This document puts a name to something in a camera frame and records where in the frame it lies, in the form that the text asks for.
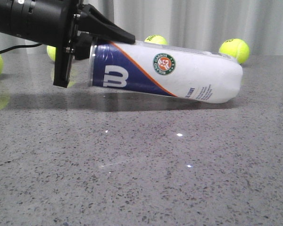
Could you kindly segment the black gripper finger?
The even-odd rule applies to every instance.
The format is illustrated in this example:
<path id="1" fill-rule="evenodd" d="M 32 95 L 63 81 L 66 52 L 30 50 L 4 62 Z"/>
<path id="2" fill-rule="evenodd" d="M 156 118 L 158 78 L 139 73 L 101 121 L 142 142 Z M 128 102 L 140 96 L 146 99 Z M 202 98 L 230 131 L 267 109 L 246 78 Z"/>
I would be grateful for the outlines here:
<path id="1" fill-rule="evenodd" d="M 97 42 L 98 38 L 91 36 L 89 33 L 81 33 L 75 41 L 75 60 L 93 59 Z"/>
<path id="2" fill-rule="evenodd" d="M 105 18 L 93 5 L 84 4 L 81 8 L 79 30 L 93 37 L 127 44 L 135 43 L 135 36 Z"/>

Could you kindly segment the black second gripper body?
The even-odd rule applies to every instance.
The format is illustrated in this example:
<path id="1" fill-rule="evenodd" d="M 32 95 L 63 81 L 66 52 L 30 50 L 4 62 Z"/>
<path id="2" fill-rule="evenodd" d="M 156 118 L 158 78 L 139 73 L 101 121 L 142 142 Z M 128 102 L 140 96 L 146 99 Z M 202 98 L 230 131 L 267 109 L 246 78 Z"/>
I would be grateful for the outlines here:
<path id="1" fill-rule="evenodd" d="M 66 88 L 70 81 L 75 45 L 78 42 L 80 18 L 83 10 L 89 10 L 92 5 L 84 4 L 82 0 L 55 0 L 54 7 L 58 12 L 58 36 L 54 44 L 56 55 L 53 85 Z"/>

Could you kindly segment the black second robot arm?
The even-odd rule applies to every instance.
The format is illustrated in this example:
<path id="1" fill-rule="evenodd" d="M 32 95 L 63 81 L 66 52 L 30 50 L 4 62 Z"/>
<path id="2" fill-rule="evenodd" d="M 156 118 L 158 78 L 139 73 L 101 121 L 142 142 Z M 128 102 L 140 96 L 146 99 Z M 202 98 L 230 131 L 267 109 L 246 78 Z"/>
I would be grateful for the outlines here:
<path id="1" fill-rule="evenodd" d="M 86 59 L 94 37 L 135 43 L 135 36 L 82 0 L 0 0 L 0 32 L 56 47 L 55 86 L 69 84 L 72 59 Z"/>

